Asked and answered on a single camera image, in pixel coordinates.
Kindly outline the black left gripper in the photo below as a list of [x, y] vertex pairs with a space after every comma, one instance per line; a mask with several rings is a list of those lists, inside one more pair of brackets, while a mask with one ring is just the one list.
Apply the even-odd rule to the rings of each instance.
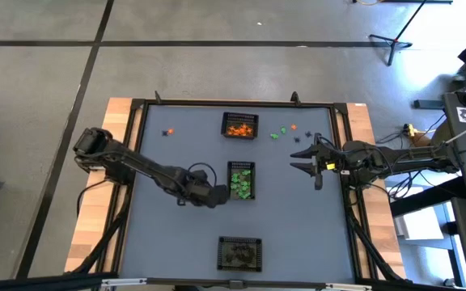
[[206, 206], [213, 209], [226, 204], [230, 198], [227, 185], [210, 184], [203, 170], [185, 172], [184, 190], [177, 199], [179, 206], [185, 206], [189, 202], [197, 207]]

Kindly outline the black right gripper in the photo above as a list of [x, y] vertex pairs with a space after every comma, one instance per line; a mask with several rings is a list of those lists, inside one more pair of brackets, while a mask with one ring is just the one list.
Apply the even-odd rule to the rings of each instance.
[[315, 176], [315, 190], [321, 190], [324, 185], [323, 171], [333, 171], [336, 169], [339, 150], [326, 137], [320, 133], [314, 135], [314, 145], [309, 148], [293, 153], [292, 158], [313, 158], [315, 157], [316, 165], [313, 163], [291, 162], [290, 165], [299, 169], [310, 176]]

